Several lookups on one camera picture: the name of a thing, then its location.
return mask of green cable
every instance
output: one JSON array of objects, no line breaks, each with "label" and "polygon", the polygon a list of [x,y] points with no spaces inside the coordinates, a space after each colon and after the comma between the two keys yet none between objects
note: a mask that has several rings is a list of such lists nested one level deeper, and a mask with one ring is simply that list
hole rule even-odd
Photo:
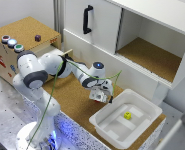
[{"label": "green cable", "polygon": [[[114,83],[113,92],[112,92],[112,95],[114,94],[114,89],[115,89],[115,87],[116,87],[116,82],[117,82],[118,77],[119,77],[119,75],[121,74],[122,70],[121,70],[119,73],[117,73],[116,75],[112,76],[112,77],[108,77],[108,78],[96,78],[96,77],[93,77],[93,76],[89,75],[89,74],[86,73],[85,71],[83,71],[83,70],[82,70],[81,68],[79,68],[76,64],[74,64],[74,63],[72,63],[72,62],[70,62],[70,61],[68,61],[68,62],[71,63],[72,65],[74,65],[75,67],[77,67],[79,70],[81,70],[81,71],[82,71],[83,73],[85,73],[86,75],[88,75],[88,76],[90,76],[90,77],[92,77],[92,78],[94,78],[94,79],[105,80],[105,79],[111,79],[111,78],[114,78],[114,77],[117,76],[117,77],[116,77],[116,80],[115,80],[115,83]],[[34,132],[34,135],[32,136],[32,138],[31,138],[31,140],[30,140],[30,142],[29,142],[29,144],[28,144],[26,150],[29,148],[29,146],[30,146],[30,144],[31,144],[31,142],[32,142],[32,140],[33,140],[35,134],[37,133],[38,129],[39,129],[40,126],[41,126],[41,123],[43,122],[43,119],[44,119],[44,117],[45,117],[45,113],[46,113],[46,111],[47,111],[47,109],[48,109],[48,106],[49,106],[49,104],[50,104],[50,101],[51,101],[51,98],[52,98],[52,95],[53,95],[53,92],[54,92],[55,83],[56,83],[56,80],[57,80],[57,75],[58,75],[58,72],[59,72],[59,70],[60,70],[62,64],[63,64],[63,62],[61,62],[61,64],[59,65],[59,67],[58,67],[58,69],[57,69],[57,73],[56,73],[56,76],[55,76],[55,78],[54,78],[54,84],[53,84],[53,87],[52,87],[52,92],[51,92],[51,95],[50,95],[48,104],[47,104],[47,106],[46,106],[46,108],[45,108],[45,111],[44,111],[44,113],[43,113],[41,122],[39,123],[39,126],[38,126],[38,128],[36,129],[36,131]]]},{"label": "green cable", "polygon": [[31,142],[32,142],[32,140],[33,140],[33,138],[34,138],[36,132],[38,131],[39,127],[41,126],[41,123],[43,122],[43,119],[44,119],[44,117],[45,117],[45,113],[46,113],[46,111],[47,111],[47,109],[48,109],[48,106],[49,106],[50,101],[51,101],[51,98],[52,98],[52,94],[53,94],[53,92],[54,92],[55,83],[56,83],[56,80],[57,80],[57,75],[58,75],[58,72],[59,72],[59,70],[60,70],[62,64],[63,64],[63,62],[61,62],[61,64],[59,65],[59,67],[58,67],[58,69],[57,69],[57,74],[56,74],[55,79],[54,79],[54,85],[53,85],[53,87],[52,87],[52,92],[51,92],[51,95],[50,95],[48,104],[47,104],[47,106],[46,106],[46,108],[45,108],[45,111],[44,111],[44,113],[43,113],[43,117],[42,117],[42,119],[41,119],[41,122],[39,123],[39,126],[38,126],[38,128],[36,129],[36,131],[34,132],[34,135],[32,136],[32,138],[31,138],[31,140],[30,140],[30,142],[29,142],[29,144],[28,144],[26,150],[29,148],[29,146],[30,146],[30,144],[31,144]]}]

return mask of brown box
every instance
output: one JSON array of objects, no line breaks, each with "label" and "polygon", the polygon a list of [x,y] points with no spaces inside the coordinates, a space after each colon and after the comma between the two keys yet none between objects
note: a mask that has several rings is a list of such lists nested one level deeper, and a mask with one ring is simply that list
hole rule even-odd
[{"label": "brown box", "polygon": [[[16,39],[18,44],[22,44],[25,50],[31,50],[36,55],[42,49],[52,45],[61,49],[61,35],[35,20],[32,17],[27,17],[16,21],[9,25],[0,28],[0,76],[7,82],[12,84],[13,77],[17,74],[17,53],[14,49],[8,48],[7,44],[2,44],[1,38],[4,35],[9,35],[12,39]],[[35,36],[40,35],[41,40],[35,41]]]}]

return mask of black handle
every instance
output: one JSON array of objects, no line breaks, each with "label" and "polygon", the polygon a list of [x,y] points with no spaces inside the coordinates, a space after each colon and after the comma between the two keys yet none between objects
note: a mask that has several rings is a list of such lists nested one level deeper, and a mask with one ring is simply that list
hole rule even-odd
[{"label": "black handle", "polygon": [[83,31],[84,34],[90,33],[92,30],[88,28],[88,11],[93,10],[93,7],[88,5],[88,8],[84,10],[84,22],[83,22]]}]

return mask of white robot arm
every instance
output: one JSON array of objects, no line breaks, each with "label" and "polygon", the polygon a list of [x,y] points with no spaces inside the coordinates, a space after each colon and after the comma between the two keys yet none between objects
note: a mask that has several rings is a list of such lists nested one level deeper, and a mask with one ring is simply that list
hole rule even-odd
[{"label": "white robot arm", "polygon": [[[62,62],[63,64],[57,74],[58,67]],[[91,90],[89,96],[91,99],[107,102],[107,95],[111,95],[111,100],[109,102],[112,102],[112,82],[108,79],[99,79],[105,78],[105,68],[100,62],[93,63],[92,67],[88,69],[84,63],[74,62],[72,59],[66,59],[62,56],[50,53],[46,53],[38,59],[33,52],[26,50],[19,53],[17,64],[19,74],[14,77],[13,85],[16,90],[21,93],[23,98],[32,101],[40,109],[41,113],[38,116],[39,121],[42,119],[42,114],[45,111],[50,97],[50,95],[42,88],[42,85],[48,78],[48,74],[53,76],[57,74],[58,78],[65,78],[73,72],[81,85],[84,88]],[[44,121],[32,140],[32,148],[42,149],[40,143],[53,134],[53,131],[55,130],[53,117],[59,112],[60,105],[56,100],[52,99],[44,117]],[[34,135],[39,125],[39,121],[30,132],[27,141]],[[58,149],[57,144],[54,144],[51,149]]]}]

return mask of cork board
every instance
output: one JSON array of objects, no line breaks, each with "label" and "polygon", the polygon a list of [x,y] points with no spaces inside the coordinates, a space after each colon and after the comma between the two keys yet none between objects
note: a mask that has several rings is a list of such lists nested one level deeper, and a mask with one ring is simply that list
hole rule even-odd
[{"label": "cork board", "polygon": [[[50,80],[44,84],[43,88],[48,93],[51,93],[53,83],[54,80]],[[114,98],[122,91],[123,89],[117,86]],[[94,126],[89,122],[89,118],[106,105],[104,103],[98,103],[90,100],[89,93],[90,91],[84,89],[74,75],[71,74],[67,78],[57,80],[53,97],[59,102],[61,110],[65,114],[71,117],[100,141],[109,146],[112,150],[115,150],[116,148],[97,134]],[[137,150],[164,119],[165,115],[160,115],[127,150]]]},{"label": "cork board", "polygon": [[[25,50],[32,49],[60,34],[32,17],[13,22],[0,28],[0,43],[3,35],[9,35],[22,44]],[[35,35],[41,35],[41,41],[35,41]]]},{"label": "cork board", "polygon": [[170,82],[173,82],[182,60],[141,38],[136,38],[117,53]]}]

